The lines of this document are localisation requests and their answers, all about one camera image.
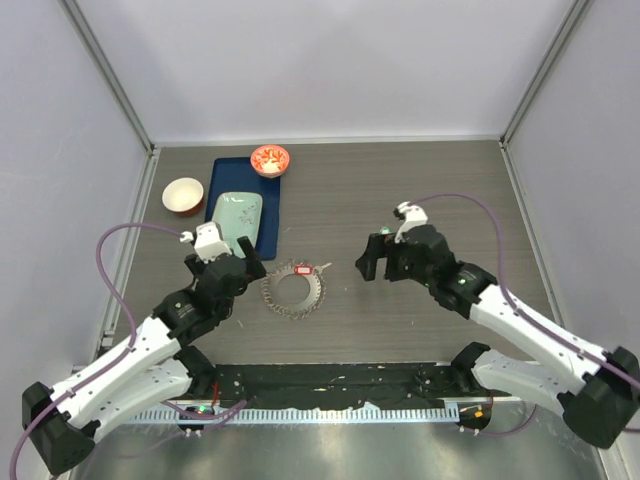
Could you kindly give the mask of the metal disc key organizer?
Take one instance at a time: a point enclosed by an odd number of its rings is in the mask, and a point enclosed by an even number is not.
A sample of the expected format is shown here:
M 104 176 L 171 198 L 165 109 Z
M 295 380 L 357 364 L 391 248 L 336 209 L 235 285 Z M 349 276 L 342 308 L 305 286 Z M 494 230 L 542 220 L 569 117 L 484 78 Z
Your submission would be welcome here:
M 296 275 L 295 265 L 310 265 L 312 275 Z M 320 266 L 306 260 L 290 260 L 269 272 L 261 281 L 260 292 L 274 314 L 301 320 L 316 311 L 324 301 L 326 285 Z

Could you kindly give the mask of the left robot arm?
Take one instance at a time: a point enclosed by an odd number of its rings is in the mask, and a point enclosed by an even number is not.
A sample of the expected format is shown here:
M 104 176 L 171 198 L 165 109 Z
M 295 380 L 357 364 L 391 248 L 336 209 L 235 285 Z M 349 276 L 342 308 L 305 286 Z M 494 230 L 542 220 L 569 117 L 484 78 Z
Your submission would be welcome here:
M 238 251 L 215 225 L 185 232 L 192 283 L 167 295 L 131 334 L 79 372 L 22 393 L 22 442 L 30 442 L 53 476 L 82 463 L 115 427 L 174 397 L 205 397 L 215 368 L 193 343 L 233 311 L 234 300 L 266 270 L 248 237 Z

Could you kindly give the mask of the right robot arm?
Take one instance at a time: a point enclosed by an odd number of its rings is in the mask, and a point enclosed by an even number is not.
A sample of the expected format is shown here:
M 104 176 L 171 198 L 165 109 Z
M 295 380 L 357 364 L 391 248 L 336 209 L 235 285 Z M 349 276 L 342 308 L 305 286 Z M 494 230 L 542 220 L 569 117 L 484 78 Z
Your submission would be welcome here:
M 558 415 L 581 440 L 610 448 L 639 410 L 639 360 L 581 339 L 513 297 L 483 268 L 457 259 L 431 225 L 373 233 L 355 267 L 366 281 L 385 260 L 390 282 L 426 287 L 444 309 L 484 326 L 532 358 L 516 361 L 480 344 L 455 359 L 451 380 L 465 395 L 481 388 L 520 397 Z

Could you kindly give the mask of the light green rectangular plate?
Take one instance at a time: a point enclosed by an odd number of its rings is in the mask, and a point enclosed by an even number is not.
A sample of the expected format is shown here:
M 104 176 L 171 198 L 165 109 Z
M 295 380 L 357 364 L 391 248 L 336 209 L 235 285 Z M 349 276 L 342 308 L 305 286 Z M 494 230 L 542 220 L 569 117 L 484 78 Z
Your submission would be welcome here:
M 214 204 L 212 221 L 220 227 L 222 238 L 238 257 L 244 253 L 237 239 L 247 237 L 256 246 L 263 209 L 263 199 L 253 192 L 225 192 Z

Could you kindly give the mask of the white and red bowl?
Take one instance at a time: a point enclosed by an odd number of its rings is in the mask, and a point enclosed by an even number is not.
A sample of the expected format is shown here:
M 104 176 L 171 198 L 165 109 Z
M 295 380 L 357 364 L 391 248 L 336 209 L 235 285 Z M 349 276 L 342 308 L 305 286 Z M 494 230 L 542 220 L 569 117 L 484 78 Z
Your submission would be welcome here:
M 204 202 L 204 186 L 191 177 L 182 177 L 170 182 L 161 195 L 162 205 L 178 216 L 194 215 Z

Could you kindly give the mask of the blue tray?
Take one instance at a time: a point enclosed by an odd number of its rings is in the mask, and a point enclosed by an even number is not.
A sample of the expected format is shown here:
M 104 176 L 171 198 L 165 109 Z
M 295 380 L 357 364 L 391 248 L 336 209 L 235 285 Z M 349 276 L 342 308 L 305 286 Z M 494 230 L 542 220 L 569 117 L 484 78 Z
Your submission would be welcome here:
M 222 194 L 248 192 L 262 198 L 255 248 L 263 260 L 274 260 L 278 250 L 281 179 L 268 179 L 256 173 L 248 157 L 218 158 L 214 161 L 205 207 L 205 220 L 211 221 Z

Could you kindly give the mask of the red patterned bowl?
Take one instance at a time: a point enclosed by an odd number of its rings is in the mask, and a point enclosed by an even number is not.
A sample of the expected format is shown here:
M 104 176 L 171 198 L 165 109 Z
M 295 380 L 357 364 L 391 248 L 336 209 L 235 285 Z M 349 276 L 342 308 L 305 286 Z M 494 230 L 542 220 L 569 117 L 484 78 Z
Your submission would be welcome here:
M 288 169 L 290 154 L 279 145 L 263 145 L 252 152 L 250 164 L 258 175 L 265 178 L 277 178 Z

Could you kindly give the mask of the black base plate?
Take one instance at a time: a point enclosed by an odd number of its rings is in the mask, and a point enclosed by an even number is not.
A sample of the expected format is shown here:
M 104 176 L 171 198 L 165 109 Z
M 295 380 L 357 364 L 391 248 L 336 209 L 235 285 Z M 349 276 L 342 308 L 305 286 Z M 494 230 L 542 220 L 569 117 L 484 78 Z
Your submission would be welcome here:
M 447 364 L 219 364 L 218 399 L 250 409 L 346 410 L 370 403 L 383 410 L 435 408 L 446 398 L 501 396 Z

